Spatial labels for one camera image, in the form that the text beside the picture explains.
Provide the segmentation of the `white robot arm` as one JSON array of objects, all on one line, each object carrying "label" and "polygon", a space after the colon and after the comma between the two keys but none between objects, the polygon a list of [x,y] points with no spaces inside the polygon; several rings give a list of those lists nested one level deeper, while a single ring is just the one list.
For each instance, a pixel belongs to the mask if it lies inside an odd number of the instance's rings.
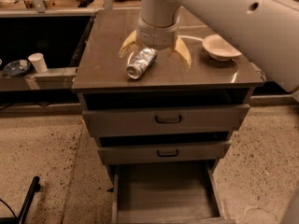
[{"label": "white robot arm", "polygon": [[[289,0],[141,0],[137,28],[120,54],[136,46],[171,49],[190,63],[178,38],[179,10],[185,7],[250,61],[257,64],[293,99],[299,98],[299,13]],[[287,181],[277,177],[275,192],[263,186],[261,203],[253,200],[258,178],[245,175],[221,185],[221,196],[243,224],[299,224],[298,193],[284,195]]]}]

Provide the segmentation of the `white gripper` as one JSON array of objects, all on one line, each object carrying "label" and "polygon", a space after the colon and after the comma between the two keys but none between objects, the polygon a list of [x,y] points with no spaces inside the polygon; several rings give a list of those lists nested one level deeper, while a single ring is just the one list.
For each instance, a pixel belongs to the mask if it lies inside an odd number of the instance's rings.
[{"label": "white gripper", "polygon": [[184,41],[178,37],[178,22],[179,20],[176,20],[166,27],[158,27],[149,25],[139,17],[136,31],[132,31],[121,45],[119,57],[122,58],[129,51],[129,48],[136,44],[137,38],[143,46],[148,48],[162,50],[173,47],[172,54],[175,58],[190,68],[192,57]]}]

